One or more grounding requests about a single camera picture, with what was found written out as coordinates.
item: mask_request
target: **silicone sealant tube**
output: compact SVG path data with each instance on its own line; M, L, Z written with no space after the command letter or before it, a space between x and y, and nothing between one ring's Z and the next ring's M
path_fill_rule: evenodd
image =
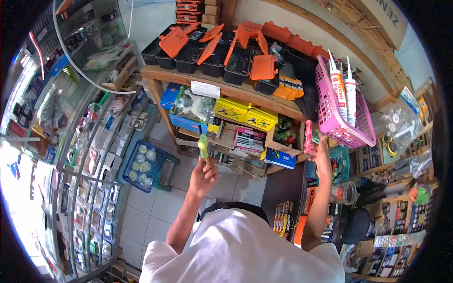
M347 122L356 127L356 80L352 78L351 65L349 64L349 57L347 58L347 79L345 80L346 87L346 100L347 100Z
M344 92L344 84L342 79L342 74L337 70L335 62L333 60L332 54L330 53L330 80L332 81L333 89L338 100L338 107L340 108L340 114L343 119L347 122L347 102L346 95Z

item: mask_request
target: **floor tile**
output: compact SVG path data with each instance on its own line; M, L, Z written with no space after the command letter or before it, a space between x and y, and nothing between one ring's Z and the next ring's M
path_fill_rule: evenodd
M142 257L141 257L141 260L140 260L140 269L142 269L143 260L145 259L145 253L146 253L147 248L148 248L148 246L143 246Z
M120 247L123 248L123 258L126 262L138 269L141 269L140 263L142 259L140 256L143 252L143 245L121 234Z
M234 195L234 189L238 174L233 172L231 168L218 166L220 177L217 183L214 184L211 191L207 195L208 198L217 198L221 201L231 201Z
M127 204L131 207L140 210L148 215L151 215L153 208L154 199L156 198L157 190L153 189L149 193L132 186L130 189L129 197L127 198Z
M148 214L126 205L121 233L143 245L149 217Z
M267 177L264 177L262 181L255 182L243 175L239 175L233 195L233 201L241 201L241 199L243 199L243 202L261 206L266 179Z
M167 126L164 123L163 119L156 124L154 124L153 129L151 130L148 140L154 141L158 144L172 147L173 140L170 137L170 133L167 129Z
M148 246L152 241L165 242L165 237L167 236L170 225L170 223L151 216L146 231L145 246Z
M197 165L198 160L187 155L178 154L175 149L172 149L171 154L176 158L179 158L181 163L174 169L170 185L183 191L187 191L189 189L190 175Z
M173 223L174 219L178 215L179 209L183 205L186 193L186 191L178 188L172 188L171 192L157 191L151 216L168 223ZM206 208L206 202L208 200L209 199L207 197L203 198L198 210L199 213Z

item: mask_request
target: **red wire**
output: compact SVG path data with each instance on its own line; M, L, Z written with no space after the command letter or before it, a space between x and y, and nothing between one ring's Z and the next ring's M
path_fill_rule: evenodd
M36 43L36 40L34 39L33 33L32 33L31 31L29 32L29 37L30 37L30 39L32 40L34 47L36 48L36 50L37 50L38 53L39 53L39 60L41 61L41 76L42 76L43 81L44 81L44 62L43 62L43 55L42 55L42 53L41 53L41 50L39 49L38 44Z

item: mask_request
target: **white cable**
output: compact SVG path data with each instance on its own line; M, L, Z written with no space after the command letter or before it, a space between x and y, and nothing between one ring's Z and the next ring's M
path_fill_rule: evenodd
M136 93L136 91L113 91L113 90L109 90L109 89L107 89L105 87L102 87L102 86L96 84L92 79L90 79L87 75L85 75L81 71L81 69L79 69L79 67L77 67L77 65L72 60L71 55L67 51L66 45L64 44L63 38L61 37L60 29L58 28L56 12L57 12L57 2L56 2L56 0L53 0L52 1L52 16L53 16L53 24L55 25L55 32L57 33L58 41L60 42L61 48L63 49L63 52L64 52L64 54L67 57L67 60L71 63L71 65L74 67L74 69L76 69L76 71L79 72L79 74L82 77L84 77L87 81L89 81L92 85L94 85L95 87L99 88L100 90L103 90L103 91L106 91L106 92L109 92L109 93L116 93L116 94L133 94L133 93Z
M132 12L134 11L134 0L130 0L130 22L129 22L129 32L127 38L130 37L130 31L132 30Z

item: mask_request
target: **blue box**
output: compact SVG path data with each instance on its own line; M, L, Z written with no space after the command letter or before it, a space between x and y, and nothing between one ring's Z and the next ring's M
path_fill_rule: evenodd
M176 116L175 114L169 114L169 116L171 123L177 127L181 127L189 131L194 131L198 134L198 125L201 125L201 132L203 134L206 134L207 132L207 125L197 123L184 117Z
M169 86L167 87L167 89L164 91L164 94L160 98L160 106L162 106L162 108L164 109L170 110L175 104L175 101L179 93L183 91L181 87L182 85L178 83L174 82L169 83Z
M291 155L267 148L266 149L266 157L264 162L270 163L273 165L278 165L287 169L294 169L296 167L296 157L291 157Z

